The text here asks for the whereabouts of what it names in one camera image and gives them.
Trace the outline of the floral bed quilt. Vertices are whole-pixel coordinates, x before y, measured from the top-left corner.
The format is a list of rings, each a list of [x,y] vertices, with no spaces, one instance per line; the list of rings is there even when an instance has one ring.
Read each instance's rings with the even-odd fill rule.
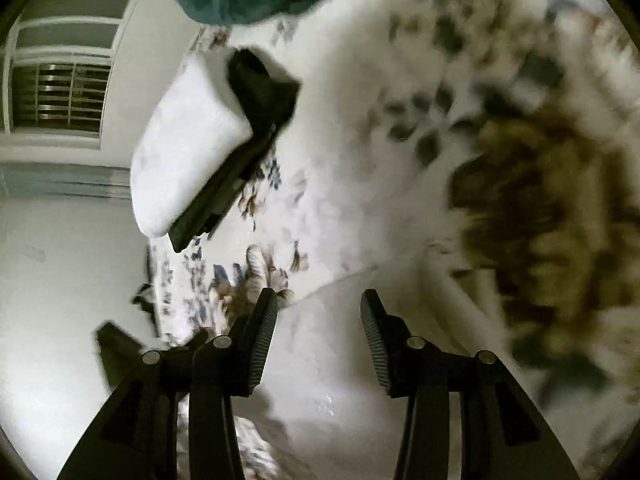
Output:
[[[431,256],[503,331],[578,476],[639,420],[639,55],[603,0],[328,0],[229,30],[302,83],[292,122],[212,234],[152,240],[168,344],[270,285]],[[284,479],[240,416],[250,479]]]

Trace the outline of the barred window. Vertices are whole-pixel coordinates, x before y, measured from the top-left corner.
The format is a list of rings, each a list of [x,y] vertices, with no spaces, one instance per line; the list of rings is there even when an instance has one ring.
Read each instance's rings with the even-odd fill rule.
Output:
[[[136,0],[28,0],[1,40],[1,140],[101,145],[108,86]]]

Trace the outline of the beige long sleeve shirt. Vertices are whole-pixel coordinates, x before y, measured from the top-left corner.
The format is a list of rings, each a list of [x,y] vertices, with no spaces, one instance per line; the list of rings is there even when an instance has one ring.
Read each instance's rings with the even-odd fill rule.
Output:
[[[235,413],[254,422],[285,479],[393,477],[406,404],[378,384],[360,321],[374,288],[411,333],[448,352],[506,358],[503,331],[431,256],[323,286],[277,320],[262,383]]]

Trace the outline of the left grey-green curtain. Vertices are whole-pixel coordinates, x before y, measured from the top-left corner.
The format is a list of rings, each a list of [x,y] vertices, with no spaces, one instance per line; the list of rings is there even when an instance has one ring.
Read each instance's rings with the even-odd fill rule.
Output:
[[[1,165],[2,198],[102,198],[130,200],[126,168],[62,164]]]

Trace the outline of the white folded garment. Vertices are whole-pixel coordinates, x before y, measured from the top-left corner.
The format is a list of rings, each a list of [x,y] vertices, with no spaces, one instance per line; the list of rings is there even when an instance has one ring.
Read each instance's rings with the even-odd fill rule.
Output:
[[[228,75],[223,48],[189,54],[155,107],[130,167],[130,194],[139,230],[166,235],[209,178],[252,136]]]

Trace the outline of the black folded garment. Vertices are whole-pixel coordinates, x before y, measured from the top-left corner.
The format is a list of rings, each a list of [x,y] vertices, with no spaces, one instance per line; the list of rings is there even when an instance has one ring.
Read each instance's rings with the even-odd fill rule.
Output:
[[[175,252],[182,252],[195,237],[215,232],[293,117],[300,90],[297,79],[270,70],[250,49],[233,51],[224,82],[240,106],[241,117],[248,121],[250,134],[216,163],[215,171],[169,228]]]

